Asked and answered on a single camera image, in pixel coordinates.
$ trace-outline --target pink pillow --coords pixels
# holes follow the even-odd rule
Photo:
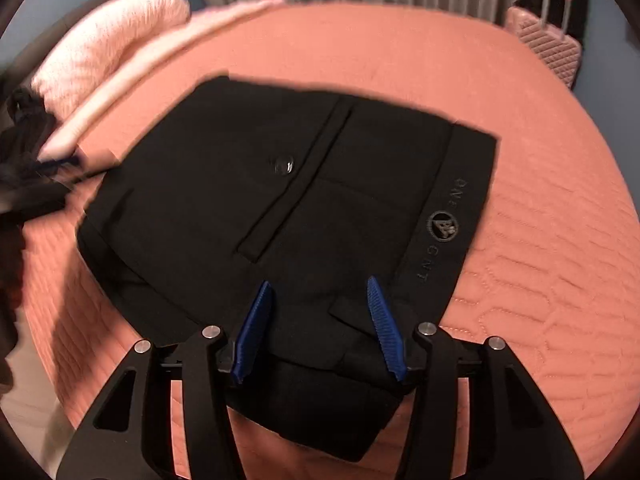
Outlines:
[[[64,121],[120,64],[132,44],[185,23],[187,0],[110,0],[78,22],[31,80],[47,111]]]

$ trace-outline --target bed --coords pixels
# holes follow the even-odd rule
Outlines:
[[[53,137],[50,153],[78,138],[86,152],[123,157],[199,82],[222,73],[373,96],[495,134],[494,183],[442,326],[475,342],[503,336],[558,414],[585,473],[593,472],[640,402],[640,228],[596,126],[535,55],[487,22],[403,6],[270,7],[174,42],[152,62],[145,52],[158,43],[137,45],[62,121],[68,135]],[[75,426],[140,338],[76,248],[75,228],[96,189],[84,186],[66,211],[25,227],[26,316]],[[177,384],[173,403],[176,471],[187,476]],[[453,476],[464,471],[464,394],[459,410]],[[231,418],[250,479],[386,480],[409,414],[407,399],[358,464]]]

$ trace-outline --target ribbed blue pad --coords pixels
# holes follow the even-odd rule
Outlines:
[[[244,378],[254,368],[255,357],[271,316],[273,293],[269,282],[264,282],[251,306],[249,314],[236,341],[236,360],[231,375],[237,384],[242,384]]]
[[[396,376],[398,381],[402,381],[406,376],[404,343],[389,307],[386,305],[378,280],[373,276],[367,281],[367,303],[369,303],[373,326],[378,334],[382,355],[385,357],[386,368]]]

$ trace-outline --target floor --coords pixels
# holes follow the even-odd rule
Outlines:
[[[0,405],[27,450],[55,478],[73,428],[56,399],[22,314],[18,330],[20,343],[7,359],[15,386]]]

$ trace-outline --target pink bedspread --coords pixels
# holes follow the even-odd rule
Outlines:
[[[158,67],[82,147],[125,154],[197,83],[221,72],[375,96],[500,137],[486,212],[442,325],[476,342],[503,336],[556,410],[586,473],[593,471],[640,402],[640,227],[605,141],[562,82],[484,22],[398,6],[290,6]],[[25,229],[27,317],[74,424],[138,338],[75,247],[74,228],[94,190]],[[460,412],[463,442],[464,402]],[[387,480],[409,413],[406,402],[357,465],[294,446],[235,413],[232,421],[250,479]],[[177,415],[174,429],[182,449]],[[464,457],[461,446],[454,475]],[[177,459],[185,474],[184,453]]]

